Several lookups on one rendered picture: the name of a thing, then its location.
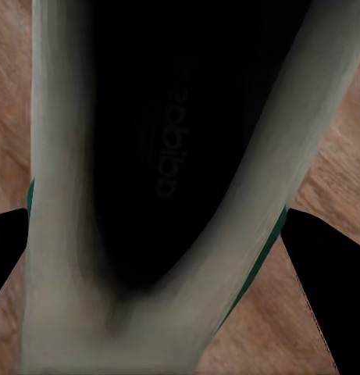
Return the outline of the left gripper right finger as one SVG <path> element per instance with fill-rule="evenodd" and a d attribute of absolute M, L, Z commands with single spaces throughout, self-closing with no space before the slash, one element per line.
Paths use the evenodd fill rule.
<path fill-rule="evenodd" d="M 360 375 L 360 245 L 296 209 L 280 235 L 340 375 Z"/>

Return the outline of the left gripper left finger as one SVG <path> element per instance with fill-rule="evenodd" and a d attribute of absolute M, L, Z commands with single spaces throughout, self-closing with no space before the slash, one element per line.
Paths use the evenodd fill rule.
<path fill-rule="evenodd" d="M 0 214 L 0 290 L 25 250 L 27 238 L 27 209 Z"/>

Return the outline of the gym shoe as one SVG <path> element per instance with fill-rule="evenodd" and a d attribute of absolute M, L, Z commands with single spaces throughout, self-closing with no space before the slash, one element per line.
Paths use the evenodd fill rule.
<path fill-rule="evenodd" d="M 18 375 L 192 375 L 360 63 L 360 0 L 32 0 Z"/>

